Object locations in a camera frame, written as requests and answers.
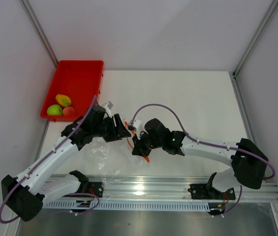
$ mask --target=red plastic bin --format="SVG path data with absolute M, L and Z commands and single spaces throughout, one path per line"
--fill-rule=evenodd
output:
M 41 117 L 49 121 L 73 122 L 83 116 L 94 95 L 100 93 L 104 63 L 101 60 L 62 60 L 58 63 L 56 72 L 45 98 Z M 49 106 L 58 104 L 57 94 L 67 95 L 71 106 L 75 109 L 74 116 L 49 116 L 46 111 Z

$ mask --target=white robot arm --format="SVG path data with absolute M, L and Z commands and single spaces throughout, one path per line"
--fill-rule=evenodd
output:
M 106 142 L 131 137 L 119 114 L 112 116 L 110 112 L 108 113 L 107 110 L 110 108 L 110 103 L 93 106 L 79 126 L 80 118 L 62 131 L 61 136 L 48 151 L 49 158 L 46 158 L 46 155 L 42 156 L 14 178 L 7 175 L 1 182 L 3 199 L 6 199 L 7 195 L 10 196 L 5 204 L 24 221 L 29 221 L 39 213 L 43 205 L 55 199 L 70 193 L 88 192 L 88 178 L 78 171 L 72 171 L 55 182 L 46 183 L 46 181 L 60 165 L 90 143 L 94 137 L 103 137 Z M 170 131 L 156 118 L 147 122 L 144 128 L 140 122 L 135 122 L 134 126 L 129 128 L 136 130 L 136 135 L 133 137 L 133 155 L 145 157 L 152 149 L 162 148 L 173 155 L 200 156 L 230 166 L 224 172 L 213 173 L 208 183 L 201 186 L 200 194 L 191 193 L 195 199 L 221 200 L 222 195 L 235 186 L 244 185 L 253 189 L 259 189 L 261 186 L 267 165 L 239 151 L 243 149 L 252 152 L 268 161 L 250 140 L 223 143 L 199 139 L 182 131 Z

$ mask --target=clear plastic bag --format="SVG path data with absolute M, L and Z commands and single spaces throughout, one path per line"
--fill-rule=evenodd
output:
M 125 139 L 106 143 L 102 138 L 93 139 L 86 158 L 96 166 L 103 184 L 123 180 L 146 163 L 145 159 L 131 154 L 131 148 Z

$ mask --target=metal bracket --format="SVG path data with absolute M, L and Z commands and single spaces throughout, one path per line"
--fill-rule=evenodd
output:
M 190 185 L 190 188 L 188 189 L 188 192 L 191 193 L 192 199 L 197 200 L 223 200 L 223 194 L 218 195 L 216 198 L 212 198 L 207 189 L 206 183 L 193 183 Z M 228 189 L 225 194 L 227 195 L 229 200 L 235 200 L 235 191 L 234 188 Z
M 92 193 L 99 198 L 103 197 L 104 187 L 102 186 L 102 182 L 89 182 L 86 189 L 87 189 L 87 193 Z M 76 195 L 76 196 L 85 198 L 85 195 L 83 194 L 81 194 L 81 196 L 80 195 Z

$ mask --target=green apple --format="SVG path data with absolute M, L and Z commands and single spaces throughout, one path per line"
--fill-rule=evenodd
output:
M 47 114 L 49 116 L 61 116 L 62 115 L 62 108 L 60 105 L 51 105 L 47 109 Z

